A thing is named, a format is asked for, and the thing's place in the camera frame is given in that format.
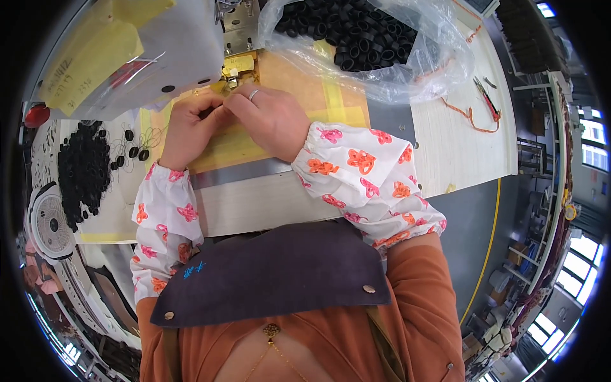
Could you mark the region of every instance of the gold necklace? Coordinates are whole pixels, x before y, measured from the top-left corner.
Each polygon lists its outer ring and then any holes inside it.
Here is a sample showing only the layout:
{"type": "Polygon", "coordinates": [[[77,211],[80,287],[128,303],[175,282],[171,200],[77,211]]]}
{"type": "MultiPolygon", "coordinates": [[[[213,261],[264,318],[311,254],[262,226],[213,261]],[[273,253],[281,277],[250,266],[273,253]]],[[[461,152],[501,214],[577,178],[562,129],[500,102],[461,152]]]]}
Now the gold necklace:
{"type": "Polygon", "coordinates": [[[282,357],[287,364],[291,367],[291,369],[295,370],[295,372],[297,374],[299,374],[299,376],[301,377],[302,380],[304,380],[305,382],[308,382],[307,379],[300,373],[297,371],[297,369],[295,368],[295,366],[293,366],[293,364],[291,363],[291,361],[288,360],[288,358],[286,358],[282,352],[280,352],[280,349],[278,349],[276,347],[276,344],[274,344],[274,340],[273,338],[276,336],[276,334],[280,333],[280,326],[276,325],[276,324],[268,324],[267,326],[265,326],[263,328],[263,332],[268,336],[269,340],[268,340],[268,348],[265,349],[265,351],[263,352],[263,354],[261,354],[261,356],[259,357],[259,360],[257,361],[257,363],[252,367],[251,371],[248,373],[248,375],[246,375],[246,378],[244,379],[244,382],[246,382],[248,380],[248,378],[251,377],[251,374],[253,371],[255,371],[255,369],[257,368],[257,366],[259,366],[259,363],[261,363],[261,361],[263,360],[263,357],[265,357],[265,355],[267,354],[267,352],[269,351],[270,348],[274,348],[278,354],[280,355],[280,357],[282,357]]]}

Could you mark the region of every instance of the silver ring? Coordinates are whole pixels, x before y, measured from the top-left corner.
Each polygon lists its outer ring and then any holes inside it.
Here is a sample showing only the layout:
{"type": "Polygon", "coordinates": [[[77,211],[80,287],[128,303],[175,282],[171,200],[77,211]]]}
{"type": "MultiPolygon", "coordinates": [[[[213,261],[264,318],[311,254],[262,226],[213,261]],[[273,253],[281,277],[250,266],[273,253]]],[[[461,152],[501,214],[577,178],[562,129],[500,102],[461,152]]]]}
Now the silver ring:
{"type": "Polygon", "coordinates": [[[254,96],[255,96],[255,94],[257,94],[257,92],[258,92],[258,91],[259,91],[259,89],[255,89],[255,90],[253,90],[253,91],[251,92],[251,94],[248,96],[248,100],[249,100],[250,102],[252,102],[252,97],[254,97],[254,96]]]}

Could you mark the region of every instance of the plastic bag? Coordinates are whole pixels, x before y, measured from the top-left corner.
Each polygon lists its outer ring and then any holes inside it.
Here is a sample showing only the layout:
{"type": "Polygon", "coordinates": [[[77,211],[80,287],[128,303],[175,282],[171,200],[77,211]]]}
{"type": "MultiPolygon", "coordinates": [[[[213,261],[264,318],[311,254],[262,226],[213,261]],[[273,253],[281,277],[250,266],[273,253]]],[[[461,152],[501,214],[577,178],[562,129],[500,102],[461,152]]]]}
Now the plastic bag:
{"type": "Polygon", "coordinates": [[[335,81],[388,104],[433,100],[470,79],[473,53],[454,24],[454,5],[449,0],[368,1],[418,32],[405,65],[367,72],[341,71],[333,63],[334,48],[321,48],[308,36],[291,38],[274,30],[283,7],[295,0],[267,2],[259,16],[259,41],[306,74],[335,81]]]}

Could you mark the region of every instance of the white fan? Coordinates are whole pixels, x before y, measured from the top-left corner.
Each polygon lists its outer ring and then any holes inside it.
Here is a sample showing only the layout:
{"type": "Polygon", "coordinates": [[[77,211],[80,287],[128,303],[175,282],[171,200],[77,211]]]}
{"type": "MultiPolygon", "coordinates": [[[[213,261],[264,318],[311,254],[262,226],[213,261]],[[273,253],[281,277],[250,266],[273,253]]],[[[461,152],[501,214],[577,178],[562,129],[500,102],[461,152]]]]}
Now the white fan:
{"type": "Polygon", "coordinates": [[[27,217],[31,238],[45,260],[57,262],[72,256],[75,239],[66,222],[62,197],[57,183],[35,189],[30,198],[27,217]]]}

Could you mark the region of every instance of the apron strap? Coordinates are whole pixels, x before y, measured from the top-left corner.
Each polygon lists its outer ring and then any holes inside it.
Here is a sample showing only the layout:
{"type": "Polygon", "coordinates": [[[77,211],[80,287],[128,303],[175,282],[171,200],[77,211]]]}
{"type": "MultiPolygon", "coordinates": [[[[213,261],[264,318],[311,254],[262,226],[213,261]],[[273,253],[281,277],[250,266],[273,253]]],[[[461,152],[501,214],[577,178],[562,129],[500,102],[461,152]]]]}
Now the apron strap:
{"type": "MultiPolygon", "coordinates": [[[[397,351],[392,346],[392,342],[390,342],[390,336],[378,307],[368,306],[365,309],[386,380],[389,382],[406,382],[403,365],[397,351]]],[[[169,370],[169,382],[182,382],[178,329],[163,329],[163,352],[169,370]]]]}
{"type": "Polygon", "coordinates": [[[169,382],[182,382],[180,362],[180,346],[178,344],[178,329],[163,329],[163,353],[167,361],[169,382]]]}

